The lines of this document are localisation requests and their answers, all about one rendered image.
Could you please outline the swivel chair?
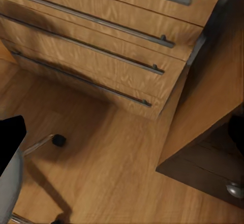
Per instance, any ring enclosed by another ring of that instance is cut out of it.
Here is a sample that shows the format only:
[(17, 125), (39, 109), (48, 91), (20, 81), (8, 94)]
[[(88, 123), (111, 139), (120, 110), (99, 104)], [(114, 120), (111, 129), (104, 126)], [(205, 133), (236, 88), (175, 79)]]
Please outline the swivel chair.
[[(63, 147), (66, 138), (59, 134), (50, 134), (29, 148), (22, 151), (18, 147), (11, 160), (0, 175), (0, 224), (8, 224), (9, 219), (17, 224), (34, 224), (34, 222), (13, 212), (18, 201), (24, 179), (24, 157), (44, 145), (49, 140)], [(56, 220), (51, 224), (64, 224), (62, 220)]]

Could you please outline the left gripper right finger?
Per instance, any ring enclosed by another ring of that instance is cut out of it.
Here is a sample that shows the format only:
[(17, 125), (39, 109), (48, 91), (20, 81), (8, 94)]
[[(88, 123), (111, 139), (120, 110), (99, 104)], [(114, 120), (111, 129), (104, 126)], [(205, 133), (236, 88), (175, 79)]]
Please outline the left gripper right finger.
[(228, 134), (244, 156), (244, 117), (232, 115)]

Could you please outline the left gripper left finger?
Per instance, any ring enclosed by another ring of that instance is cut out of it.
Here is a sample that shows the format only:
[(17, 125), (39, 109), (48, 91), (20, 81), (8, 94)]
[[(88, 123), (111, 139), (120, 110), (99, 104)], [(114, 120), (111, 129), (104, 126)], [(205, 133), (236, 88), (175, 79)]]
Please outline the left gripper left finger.
[(0, 175), (26, 136), (22, 115), (0, 120)]

